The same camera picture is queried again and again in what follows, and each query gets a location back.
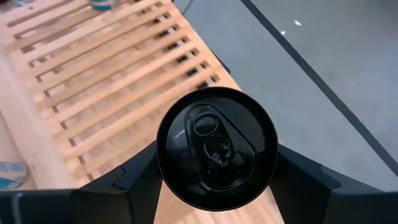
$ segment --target gray floor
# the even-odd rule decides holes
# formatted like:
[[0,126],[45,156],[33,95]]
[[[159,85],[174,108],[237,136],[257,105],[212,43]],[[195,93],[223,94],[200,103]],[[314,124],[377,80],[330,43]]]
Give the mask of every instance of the gray floor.
[[[187,4],[175,1],[180,9]],[[252,1],[398,158],[398,78],[391,69],[398,16],[390,11],[397,4]],[[379,189],[398,189],[398,178],[240,0],[196,0],[186,18],[269,112],[286,146]]]

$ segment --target blue object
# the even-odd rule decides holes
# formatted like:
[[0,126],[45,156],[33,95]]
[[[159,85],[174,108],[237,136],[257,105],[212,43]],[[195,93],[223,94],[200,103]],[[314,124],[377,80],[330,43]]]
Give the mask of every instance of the blue object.
[[115,5],[115,0],[90,0],[90,4],[95,10],[111,10]]
[[22,7],[26,6],[27,4],[32,3],[33,0],[12,0],[12,5],[14,7]]
[[21,162],[0,161],[0,190],[11,190],[26,179],[27,169]]

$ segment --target can lid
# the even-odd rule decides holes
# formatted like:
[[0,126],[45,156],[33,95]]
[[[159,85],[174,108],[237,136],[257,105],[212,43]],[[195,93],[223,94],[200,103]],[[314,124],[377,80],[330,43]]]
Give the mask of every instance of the can lid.
[[172,192],[204,210],[238,208],[254,200],[275,169],[277,135],[264,109],[224,87],[179,99],[157,133],[160,171]]

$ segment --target wooden surface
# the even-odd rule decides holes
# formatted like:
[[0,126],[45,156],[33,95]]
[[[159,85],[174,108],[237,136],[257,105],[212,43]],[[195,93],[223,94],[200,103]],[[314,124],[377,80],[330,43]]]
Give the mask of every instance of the wooden surface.
[[[2,76],[0,110],[38,188],[79,187],[118,166],[154,140],[164,113],[190,91],[239,89],[169,0],[106,12],[87,0],[36,1],[0,21],[13,63]],[[213,214],[163,186],[155,222],[281,223],[272,199],[267,191]]]
[[[8,128],[6,120],[0,111],[0,161],[22,162],[14,138]],[[33,176],[28,173],[24,183],[18,189],[36,189]]]

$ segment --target can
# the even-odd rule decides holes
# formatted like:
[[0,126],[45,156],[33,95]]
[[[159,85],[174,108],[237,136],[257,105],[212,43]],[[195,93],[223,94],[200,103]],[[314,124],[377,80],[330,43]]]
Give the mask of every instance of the can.
[[12,0],[12,5],[14,7],[23,7],[32,2],[33,2],[33,0]]
[[95,10],[106,11],[115,6],[116,0],[90,0],[90,4]]
[[26,166],[21,162],[0,161],[0,190],[12,190],[20,186],[27,175]]
[[208,211],[242,207],[269,185],[278,137],[262,106],[241,91],[193,91],[166,112],[156,137],[163,180],[185,203]]

